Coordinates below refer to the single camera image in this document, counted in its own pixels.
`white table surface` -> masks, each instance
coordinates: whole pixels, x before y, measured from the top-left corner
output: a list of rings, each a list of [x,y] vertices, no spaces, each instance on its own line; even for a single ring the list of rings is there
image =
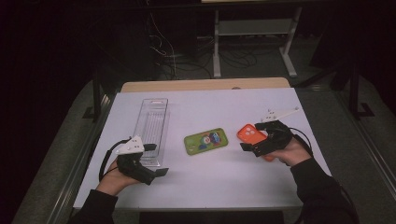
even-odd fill
[[[281,121],[309,137],[316,160],[330,174],[293,88],[119,93],[74,207],[80,208],[90,189],[96,188],[106,151],[134,133],[142,101],[149,98],[169,100],[170,117],[162,166],[169,171],[166,176],[154,179],[150,186],[138,184],[126,188],[119,194],[117,208],[272,210],[301,206],[290,168],[278,160],[264,161],[252,152],[243,151],[236,137],[245,124],[260,122],[268,109],[301,108]],[[186,153],[185,136],[215,128],[226,132],[227,147],[194,156]],[[113,153],[107,166],[114,159]]]

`orange object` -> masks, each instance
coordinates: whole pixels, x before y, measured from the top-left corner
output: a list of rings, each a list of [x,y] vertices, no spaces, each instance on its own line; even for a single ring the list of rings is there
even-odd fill
[[[267,138],[267,135],[264,133],[258,131],[253,125],[247,124],[245,125],[239,132],[236,134],[239,139],[242,140],[244,143],[249,143],[249,144],[256,144],[259,143],[260,141],[264,140]],[[264,159],[266,161],[273,161],[274,157],[271,156],[264,156]]]

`black sleeve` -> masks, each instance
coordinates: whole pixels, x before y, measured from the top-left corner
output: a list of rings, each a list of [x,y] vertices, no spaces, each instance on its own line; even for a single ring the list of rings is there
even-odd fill
[[[92,189],[90,195],[68,224],[113,224],[112,214],[116,206],[117,197]]]
[[[341,186],[324,173],[314,158],[290,169],[297,195],[304,203],[300,215],[304,224],[359,223],[354,206],[343,195]]]

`person's left hand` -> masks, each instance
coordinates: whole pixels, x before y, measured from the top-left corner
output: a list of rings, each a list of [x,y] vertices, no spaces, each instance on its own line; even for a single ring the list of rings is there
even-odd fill
[[[106,175],[103,176],[96,190],[116,196],[126,187],[138,184],[139,181],[122,174],[117,168],[117,158],[109,166]]]

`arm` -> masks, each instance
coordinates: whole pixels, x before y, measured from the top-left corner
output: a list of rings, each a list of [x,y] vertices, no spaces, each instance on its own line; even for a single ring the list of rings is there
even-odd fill
[[[117,160],[111,163],[106,175],[82,206],[81,210],[68,221],[69,224],[114,223],[112,214],[117,202],[117,195],[126,187],[139,181],[123,175],[117,169]]]
[[[300,219],[309,223],[359,223],[354,207],[343,196],[340,185],[326,175],[318,163],[294,138],[283,150],[270,154],[291,168],[297,195],[304,203]]]

